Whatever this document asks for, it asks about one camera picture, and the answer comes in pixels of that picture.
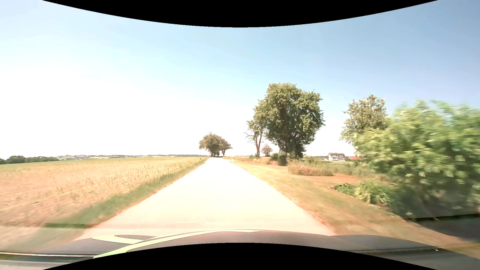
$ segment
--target paved road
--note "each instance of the paved road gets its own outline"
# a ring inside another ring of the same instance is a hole
[[[210,158],[143,202],[87,230],[79,239],[221,229],[335,235],[262,180],[229,160]]]

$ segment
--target green stripe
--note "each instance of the green stripe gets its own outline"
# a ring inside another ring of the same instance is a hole
[[[122,244],[136,244],[138,242],[144,241],[142,239],[124,238],[124,237],[118,237],[115,235],[97,236],[97,237],[92,237],[92,239],[114,242],[114,243],[122,243]]]
[[[156,239],[156,240],[151,240],[143,243],[137,243],[133,245],[128,245],[104,254],[100,254],[95,256],[94,258],[99,258],[99,257],[104,257],[104,256],[109,256],[109,255],[115,255],[115,254],[120,254],[120,253],[125,253],[129,250],[136,249],[139,247],[147,246],[147,245],[153,245],[157,243],[162,243],[170,240],[175,240],[175,239],[180,239],[184,237],[189,237],[189,236],[195,236],[195,235],[201,235],[201,234],[207,234],[207,233],[217,233],[217,232],[242,232],[242,233],[253,233],[253,232],[261,232],[261,231],[252,231],[252,230],[217,230],[217,231],[205,231],[205,232],[197,232],[197,233],[187,233],[187,234],[181,234],[181,235],[176,235],[176,236],[171,236],[171,237],[166,237],[166,238],[161,238],[161,239]]]

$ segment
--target farmland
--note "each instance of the farmland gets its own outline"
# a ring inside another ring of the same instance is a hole
[[[151,180],[200,164],[198,157],[174,157],[1,165],[0,245],[14,241],[13,230],[16,235],[30,234],[28,228],[67,218],[112,196],[128,194]]]

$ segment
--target large tree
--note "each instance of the large tree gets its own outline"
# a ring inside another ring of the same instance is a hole
[[[221,138],[218,149],[222,152],[222,156],[224,157],[225,151],[227,151],[228,149],[232,149],[232,146],[224,138]]]
[[[270,156],[270,153],[272,152],[272,148],[268,145],[268,144],[265,144],[264,147],[262,148],[262,153],[266,156],[266,157],[269,157]]]
[[[210,152],[210,156],[212,157],[219,156],[220,143],[221,137],[210,132],[202,138],[202,140],[199,142],[198,148]]]
[[[250,134],[244,132],[247,135],[245,138],[247,138],[249,142],[255,144],[255,155],[257,158],[259,158],[260,144],[262,143],[262,136],[265,132],[265,125],[259,121],[259,118],[254,118],[253,120],[247,121],[247,126]]]
[[[348,105],[347,113],[349,118],[344,122],[345,126],[341,132],[342,140],[355,146],[356,138],[365,133],[366,130],[385,129],[387,126],[387,113],[385,100],[374,95],[365,99],[352,101]]]
[[[295,84],[269,84],[263,100],[255,107],[253,121],[265,127],[265,137],[280,151],[301,158],[305,146],[325,126],[320,94],[303,91]]]

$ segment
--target tree line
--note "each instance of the tree line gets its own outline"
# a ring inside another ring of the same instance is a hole
[[[59,159],[54,157],[26,158],[24,156],[11,156],[7,160],[0,159],[0,164],[30,163],[30,162],[45,162],[45,161],[59,161]]]
[[[220,152],[224,157],[225,151],[232,149],[232,146],[224,138],[210,132],[200,140],[198,148],[210,152],[212,157],[219,157]]]

